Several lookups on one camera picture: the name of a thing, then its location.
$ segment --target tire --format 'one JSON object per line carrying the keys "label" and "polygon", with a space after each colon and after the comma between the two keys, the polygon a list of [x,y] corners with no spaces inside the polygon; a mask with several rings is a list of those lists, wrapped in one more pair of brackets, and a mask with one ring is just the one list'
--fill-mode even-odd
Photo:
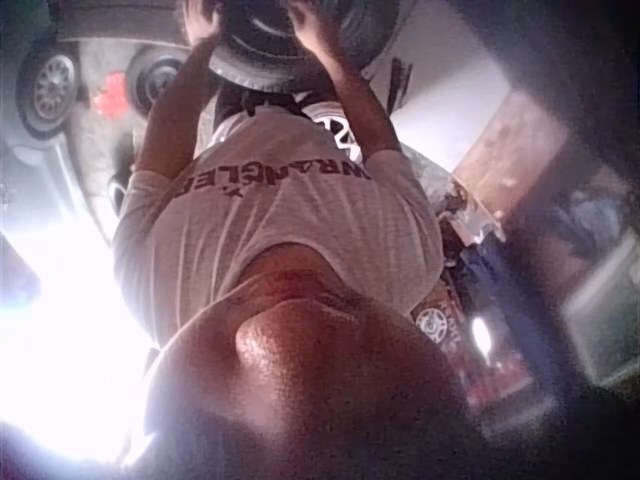
{"label": "tire", "polygon": [[77,46],[37,44],[18,75],[18,111],[27,131],[47,140],[57,135],[78,97]]}
{"label": "tire", "polygon": [[189,51],[171,47],[149,47],[131,59],[125,74],[127,102],[147,118],[160,94],[173,81]]}
{"label": "tire", "polygon": [[[182,3],[177,17],[183,31]],[[391,39],[400,0],[319,0],[340,24],[340,44],[359,69],[369,65]],[[246,88],[295,93],[324,87],[328,79],[298,45],[280,2],[227,2],[227,33],[211,59],[212,70]]]}

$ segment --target hand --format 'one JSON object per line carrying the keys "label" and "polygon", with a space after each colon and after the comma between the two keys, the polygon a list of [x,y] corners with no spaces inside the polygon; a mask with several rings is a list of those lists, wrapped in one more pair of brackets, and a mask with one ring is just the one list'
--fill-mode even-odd
{"label": "hand", "polygon": [[217,41],[222,32],[222,3],[219,0],[184,0],[184,26],[189,44]]}
{"label": "hand", "polygon": [[289,0],[288,9],[296,37],[304,48],[317,57],[333,57],[339,52],[335,28],[312,0]]}

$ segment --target rim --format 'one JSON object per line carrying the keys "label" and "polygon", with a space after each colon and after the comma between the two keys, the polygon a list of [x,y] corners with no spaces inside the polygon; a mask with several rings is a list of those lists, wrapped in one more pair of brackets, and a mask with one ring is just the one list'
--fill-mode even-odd
{"label": "rim", "polygon": [[138,101],[151,109],[155,101],[176,78],[182,62],[175,58],[165,58],[154,63],[138,77],[136,95]]}
{"label": "rim", "polygon": [[356,143],[349,122],[347,122],[345,117],[340,115],[322,115],[314,119],[314,121],[333,134],[336,145],[347,154],[351,161],[357,162],[360,159],[360,147]]}
{"label": "rim", "polygon": [[428,308],[418,316],[420,330],[434,343],[440,343],[447,335],[447,317],[437,308]]}
{"label": "rim", "polygon": [[36,77],[33,107],[42,119],[55,121],[64,116],[72,100],[76,72],[71,59],[54,55],[42,66]]}

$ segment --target person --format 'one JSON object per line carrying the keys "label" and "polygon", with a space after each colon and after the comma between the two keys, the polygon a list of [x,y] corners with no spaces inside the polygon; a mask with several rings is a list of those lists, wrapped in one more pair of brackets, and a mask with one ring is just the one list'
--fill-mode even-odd
{"label": "person", "polygon": [[185,2],[193,49],[153,107],[113,243],[123,296],[161,349],[134,435],[151,441],[132,468],[455,478],[480,437],[408,319],[442,270],[438,224],[330,21],[313,2],[287,5],[362,164],[273,105],[227,119],[224,141],[194,160],[224,12]]}

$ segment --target red object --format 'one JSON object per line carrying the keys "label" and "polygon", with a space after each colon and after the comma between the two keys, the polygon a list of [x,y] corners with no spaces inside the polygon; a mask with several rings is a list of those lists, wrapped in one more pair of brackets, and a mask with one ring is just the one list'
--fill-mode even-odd
{"label": "red object", "polygon": [[129,104],[125,94],[124,73],[110,73],[104,90],[93,96],[91,104],[105,118],[118,118],[127,113]]}

